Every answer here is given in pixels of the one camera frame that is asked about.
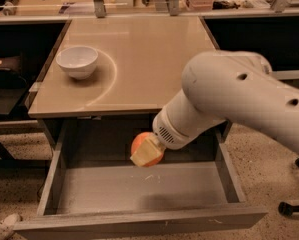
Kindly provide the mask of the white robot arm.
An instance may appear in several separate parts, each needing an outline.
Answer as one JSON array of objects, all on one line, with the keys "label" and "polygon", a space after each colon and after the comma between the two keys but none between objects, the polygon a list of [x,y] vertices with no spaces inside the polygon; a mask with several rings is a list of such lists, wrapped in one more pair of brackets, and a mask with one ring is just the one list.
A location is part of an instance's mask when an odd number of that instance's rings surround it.
[{"label": "white robot arm", "polygon": [[181,90],[156,115],[152,131],[134,139],[132,162],[155,165],[167,149],[180,149],[225,121],[261,132],[299,155],[299,89],[270,71],[270,63],[253,52],[193,57],[184,67]]}]

